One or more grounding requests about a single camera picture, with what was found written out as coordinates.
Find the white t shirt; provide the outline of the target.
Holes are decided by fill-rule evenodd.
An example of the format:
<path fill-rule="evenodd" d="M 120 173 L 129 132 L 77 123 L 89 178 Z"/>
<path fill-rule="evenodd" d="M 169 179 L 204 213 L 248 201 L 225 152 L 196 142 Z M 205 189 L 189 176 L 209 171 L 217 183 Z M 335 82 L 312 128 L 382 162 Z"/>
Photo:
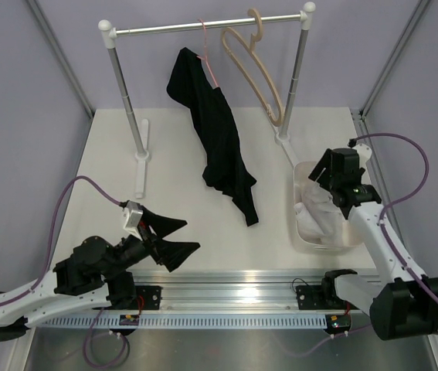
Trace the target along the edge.
<path fill-rule="evenodd" d="M 301 201 L 294 205 L 300 236 L 311 243 L 342 245 L 344 217 L 333 203 L 331 194 L 310 182 L 300 195 Z"/>

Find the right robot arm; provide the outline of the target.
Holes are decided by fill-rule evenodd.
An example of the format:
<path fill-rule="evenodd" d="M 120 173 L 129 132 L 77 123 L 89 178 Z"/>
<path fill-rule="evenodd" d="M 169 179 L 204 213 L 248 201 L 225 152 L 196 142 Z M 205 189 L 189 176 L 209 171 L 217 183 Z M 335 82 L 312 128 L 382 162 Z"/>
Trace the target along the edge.
<path fill-rule="evenodd" d="M 378 271 L 380 285 L 352 269 L 328 271 L 316 286 L 314 299 L 330 309 L 351 305 L 365 313 L 382 340 L 438 332 L 438 277 L 428 277 L 385 224 L 382 199 L 365 184 L 365 170 L 352 148 L 328 149 L 308 178 L 328 192 L 362 238 Z"/>

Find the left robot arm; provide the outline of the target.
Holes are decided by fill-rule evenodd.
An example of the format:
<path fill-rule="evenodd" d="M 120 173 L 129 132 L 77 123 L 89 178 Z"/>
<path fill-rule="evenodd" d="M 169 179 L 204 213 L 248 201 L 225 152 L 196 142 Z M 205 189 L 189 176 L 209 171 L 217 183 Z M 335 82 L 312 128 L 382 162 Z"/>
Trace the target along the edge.
<path fill-rule="evenodd" d="M 18 339 L 51 318 L 77 311 L 127 309 L 138 297 L 130 267 L 151 258 L 172 272 L 199 249 L 197 242 L 165 239 L 186 221 L 159 216 L 132 201 L 120 206 L 128 235 L 118 244 L 87 237 L 38 281 L 0 292 L 0 342 Z"/>

